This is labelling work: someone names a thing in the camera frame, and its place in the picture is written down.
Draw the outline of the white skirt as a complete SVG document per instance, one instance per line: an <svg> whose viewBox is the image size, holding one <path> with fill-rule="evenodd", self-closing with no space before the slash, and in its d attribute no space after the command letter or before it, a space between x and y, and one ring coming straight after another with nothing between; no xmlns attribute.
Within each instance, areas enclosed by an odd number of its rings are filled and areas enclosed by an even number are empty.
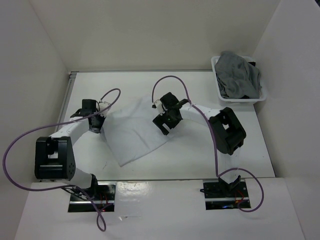
<svg viewBox="0 0 320 240"><path fill-rule="evenodd" d="M155 151L172 138L153 123L157 115L150 95L107 115L101 132L120 167Z"/></svg>

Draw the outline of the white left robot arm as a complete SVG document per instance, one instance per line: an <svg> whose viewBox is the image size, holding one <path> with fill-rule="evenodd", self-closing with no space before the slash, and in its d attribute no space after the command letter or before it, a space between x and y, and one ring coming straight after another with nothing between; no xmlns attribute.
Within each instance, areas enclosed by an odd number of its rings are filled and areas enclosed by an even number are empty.
<svg viewBox="0 0 320 240"><path fill-rule="evenodd" d="M82 106L70 116L70 123L35 143L34 174L38 180L63 181L73 185L71 191L82 193L88 200L98 197L100 188L94 174L76 167L73 145L87 133L100 134L108 113L109 103L83 99Z"/></svg>

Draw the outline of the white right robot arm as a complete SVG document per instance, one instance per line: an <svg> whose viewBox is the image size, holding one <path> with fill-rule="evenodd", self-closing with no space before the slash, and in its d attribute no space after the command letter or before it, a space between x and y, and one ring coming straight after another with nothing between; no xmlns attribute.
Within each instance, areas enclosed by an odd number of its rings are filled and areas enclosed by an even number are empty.
<svg viewBox="0 0 320 240"><path fill-rule="evenodd" d="M178 100L171 92L154 101L152 108L158 111L158 115L152 122L165 136L182 120L189 120L208 127L213 142L219 192L225 197L231 196L237 190L241 176L236 173L238 169L235 167L219 173L218 153L224 160L230 160L231 156L243 146L247 137L246 131L234 111L229 107L215 110L192 104L188 99Z"/></svg>

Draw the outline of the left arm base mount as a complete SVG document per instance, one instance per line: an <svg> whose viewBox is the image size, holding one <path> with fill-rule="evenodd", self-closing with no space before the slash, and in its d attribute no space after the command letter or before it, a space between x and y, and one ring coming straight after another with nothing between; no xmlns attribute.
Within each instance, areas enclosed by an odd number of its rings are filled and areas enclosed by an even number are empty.
<svg viewBox="0 0 320 240"><path fill-rule="evenodd" d="M116 182L101 181L98 182L95 190L86 189L85 192L100 211L114 212L116 186ZM79 190L67 188L65 191L70 194L68 205L69 213L89 213L96 211L90 200Z"/></svg>

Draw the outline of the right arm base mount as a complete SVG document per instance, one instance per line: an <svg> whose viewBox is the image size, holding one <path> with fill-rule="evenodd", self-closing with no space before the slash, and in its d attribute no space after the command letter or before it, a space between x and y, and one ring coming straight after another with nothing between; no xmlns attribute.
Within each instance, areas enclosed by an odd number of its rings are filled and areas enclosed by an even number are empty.
<svg viewBox="0 0 320 240"><path fill-rule="evenodd" d="M218 180L204 180L199 190L204 195L206 210L250 209L251 203L246 182L241 180L231 191L223 190Z"/></svg>

